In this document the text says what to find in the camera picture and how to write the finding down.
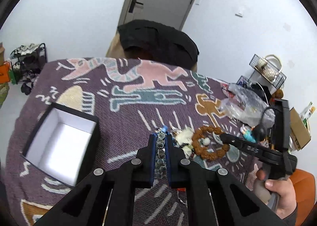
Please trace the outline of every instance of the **hand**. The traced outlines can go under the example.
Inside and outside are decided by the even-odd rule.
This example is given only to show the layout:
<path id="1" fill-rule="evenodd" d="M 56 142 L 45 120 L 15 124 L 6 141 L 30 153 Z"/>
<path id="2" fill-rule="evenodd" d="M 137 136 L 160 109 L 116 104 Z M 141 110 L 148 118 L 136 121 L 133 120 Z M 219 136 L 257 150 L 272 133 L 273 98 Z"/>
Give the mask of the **hand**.
<path id="1" fill-rule="evenodd" d="M 258 170 L 256 176 L 259 180 L 264 180 L 265 172 Z M 296 209 L 296 194 L 293 183 L 290 179 L 286 180 L 272 180 L 265 181 L 265 187 L 268 190 L 278 193 L 281 197 L 277 205 L 276 214 L 284 219 L 289 216 Z"/>

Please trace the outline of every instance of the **door handle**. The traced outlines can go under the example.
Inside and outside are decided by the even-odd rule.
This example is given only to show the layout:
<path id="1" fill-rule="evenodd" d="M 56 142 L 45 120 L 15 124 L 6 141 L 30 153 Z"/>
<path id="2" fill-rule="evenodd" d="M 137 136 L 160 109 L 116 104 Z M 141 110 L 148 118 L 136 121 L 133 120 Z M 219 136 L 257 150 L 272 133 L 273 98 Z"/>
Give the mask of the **door handle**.
<path id="1" fill-rule="evenodd" d="M 129 8 L 129 11 L 128 11 L 129 13 L 133 13 L 135 4 L 143 5 L 143 3 L 137 2 L 137 0 L 132 0 L 132 1 L 131 1 L 130 8 Z"/>

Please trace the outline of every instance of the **plastic bag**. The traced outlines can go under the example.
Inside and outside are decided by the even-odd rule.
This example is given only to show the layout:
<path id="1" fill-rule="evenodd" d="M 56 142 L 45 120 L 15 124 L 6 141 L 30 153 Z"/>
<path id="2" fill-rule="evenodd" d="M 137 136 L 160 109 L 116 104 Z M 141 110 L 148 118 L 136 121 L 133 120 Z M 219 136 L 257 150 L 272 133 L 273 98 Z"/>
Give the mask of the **plastic bag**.
<path id="1" fill-rule="evenodd" d="M 228 90 L 235 96 L 222 100 L 220 110 L 224 111 L 227 116 L 234 117 L 251 127 L 258 125 L 262 113 L 268 105 L 256 93 L 237 84 L 230 84 Z M 267 110 L 263 117 L 264 127 L 271 128 L 274 121 L 274 111 Z"/>

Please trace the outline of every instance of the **brown bead bracelet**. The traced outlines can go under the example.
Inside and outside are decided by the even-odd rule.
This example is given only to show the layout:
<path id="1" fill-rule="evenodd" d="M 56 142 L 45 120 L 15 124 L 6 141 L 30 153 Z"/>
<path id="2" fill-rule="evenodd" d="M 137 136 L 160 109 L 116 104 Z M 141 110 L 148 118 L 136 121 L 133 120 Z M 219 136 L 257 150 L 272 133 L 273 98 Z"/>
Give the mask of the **brown bead bracelet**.
<path id="1" fill-rule="evenodd" d="M 208 147 L 202 147 L 199 142 L 199 139 L 205 138 L 204 133 L 206 132 L 214 132 L 216 135 L 220 135 L 223 133 L 223 131 L 219 127 L 202 126 L 200 127 L 200 129 L 196 129 L 193 137 L 191 138 L 191 140 L 193 141 L 192 146 L 194 147 L 196 155 L 200 155 L 202 159 L 208 159 L 211 161 L 216 160 L 217 158 L 223 158 L 229 150 L 230 146 L 228 144 L 224 144 L 220 150 L 209 153 L 207 151 Z"/>

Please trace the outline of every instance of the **wall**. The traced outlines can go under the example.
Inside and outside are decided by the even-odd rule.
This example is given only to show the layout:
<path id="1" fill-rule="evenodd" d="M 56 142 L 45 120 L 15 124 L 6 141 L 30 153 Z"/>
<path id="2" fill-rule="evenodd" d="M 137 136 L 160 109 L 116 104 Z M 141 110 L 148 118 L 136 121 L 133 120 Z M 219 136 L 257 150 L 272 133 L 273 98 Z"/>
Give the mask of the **wall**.
<path id="1" fill-rule="evenodd" d="M 243 18 L 235 13 L 243 13 Z M 277 54 L 287 76 L 290 107 L 317 106 L 317 27 L 299 0 L 195 0 L 183 27 L 200 51 L 198 73 L 237 82 L 250 76 L 254 54 Z M 312 140 L 295 152 L 298 168 L 317 177 L 317 114 L 310 119 Z"/>
<path id="2" fill-rule="evenodd" d="M 48 60 L 105 56 L 124 0 L 20 0 L 0 30 L 5 58 L 45 42 Z"/>

